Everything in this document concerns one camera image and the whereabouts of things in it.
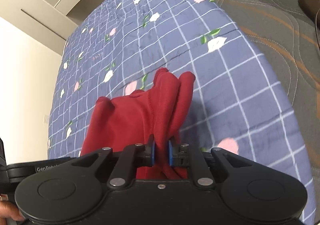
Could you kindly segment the person's left hand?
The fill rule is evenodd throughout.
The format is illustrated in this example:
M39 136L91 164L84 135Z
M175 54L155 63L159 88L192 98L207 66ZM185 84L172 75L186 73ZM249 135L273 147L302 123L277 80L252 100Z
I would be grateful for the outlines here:
M11 218L14 221L24 221L24 217L21 215L16 205L8 201L7 195L1 194L0 201L0 217L1 224L6 225L7 219Z

